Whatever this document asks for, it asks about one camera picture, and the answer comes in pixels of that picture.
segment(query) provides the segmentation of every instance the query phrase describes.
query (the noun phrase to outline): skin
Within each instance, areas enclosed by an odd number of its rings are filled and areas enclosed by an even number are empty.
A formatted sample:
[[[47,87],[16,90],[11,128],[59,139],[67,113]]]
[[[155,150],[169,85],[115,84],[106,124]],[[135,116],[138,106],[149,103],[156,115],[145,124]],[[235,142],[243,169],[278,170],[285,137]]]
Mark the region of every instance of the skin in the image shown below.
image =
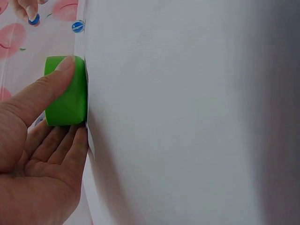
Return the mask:
[[[69,86],[73,57],[0,103],[0,224],[61,225],[80,200],[87,130],[28,127]]]
[[[9,0],[17,17],[28,23],[29,17],[34,17],[38,13],[38,5],[45,4],[47,0]]]

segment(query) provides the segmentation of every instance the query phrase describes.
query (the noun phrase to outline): blue ball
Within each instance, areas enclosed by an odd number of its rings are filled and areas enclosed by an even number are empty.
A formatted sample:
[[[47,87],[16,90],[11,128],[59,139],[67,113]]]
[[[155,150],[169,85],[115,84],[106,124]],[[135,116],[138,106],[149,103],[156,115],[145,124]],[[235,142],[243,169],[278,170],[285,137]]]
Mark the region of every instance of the blue ball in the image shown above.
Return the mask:
[[[28,23],[29,23],[30,25],[36,25],[38,22],[39,22],[39,14],[37,14],[36,18],[35,18],[33,21],[31,21],[31,20],[28,18]]]
[[[77,20],[77,21],[74,22],[73,25],[72,25],[72,30],[73,30],[75,33],[83,32],[83,31],[84,31],[84,28],[85,28],[85,24],[84,24],[84,21],[82,21],[82,20]]]

